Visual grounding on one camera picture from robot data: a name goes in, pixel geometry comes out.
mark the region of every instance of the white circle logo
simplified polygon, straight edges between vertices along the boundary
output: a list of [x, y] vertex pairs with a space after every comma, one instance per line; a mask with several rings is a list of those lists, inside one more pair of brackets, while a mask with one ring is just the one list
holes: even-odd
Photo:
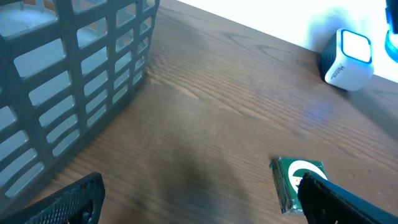
[[307, 161], [294, 161], [289, 166], [289, 170], [287, 171], [287, 173], [289, 176], [290, 184], [292, 185], [292, 187], [296, 191], [296, 193], [299, 192], [299, 188], [297, 186], [300, 183], [301, 179], [303, 179], [303, 178], [302, 177], [294, 177], [293, 174], [294, 174], [294, 172], [298, 171], [299, 169], [307, 169], [310, 171], [314, 171], [317, 174], [319, 174], [322, 178], [327, 180], [326, 175], [316, 165], [309, 163]]

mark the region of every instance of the green box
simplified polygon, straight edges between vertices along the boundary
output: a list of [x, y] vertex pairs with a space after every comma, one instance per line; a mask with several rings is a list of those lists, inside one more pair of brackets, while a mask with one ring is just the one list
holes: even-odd
[[269, 166], [274, 175], [283, 214], [303, 214], [297, 192], [304, 173], [313, 171], [327, 180], [321, 161], [279, 157], [273, 160]]

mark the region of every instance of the wooden table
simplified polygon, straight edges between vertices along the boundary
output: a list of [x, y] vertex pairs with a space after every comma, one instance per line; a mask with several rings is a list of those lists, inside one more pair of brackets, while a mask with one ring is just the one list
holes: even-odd
[[331, 181], [398, 215], [398, 84], [343, 92], [316, 61], [162, 0], [147, 83], [35, 200], [98, 171], [100, 223], [306, 223], [280, 212], [269, 163], [289, 156], [323, 161]]

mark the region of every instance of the white cube device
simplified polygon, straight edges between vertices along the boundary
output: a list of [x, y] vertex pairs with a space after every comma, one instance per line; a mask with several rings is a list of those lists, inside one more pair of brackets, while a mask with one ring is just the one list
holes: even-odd
[[373, 50], [364, 35], [338, 29], [322, 50], [319, 69], [322, 79], [334, 86], [356, 91], [373, 76]]

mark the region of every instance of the basket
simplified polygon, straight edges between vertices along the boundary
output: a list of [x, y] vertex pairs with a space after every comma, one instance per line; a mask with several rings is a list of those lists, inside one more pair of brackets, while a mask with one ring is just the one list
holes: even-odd
[[0, 214], [22, 208], [133, 99], [159, 0], [0, 1]]

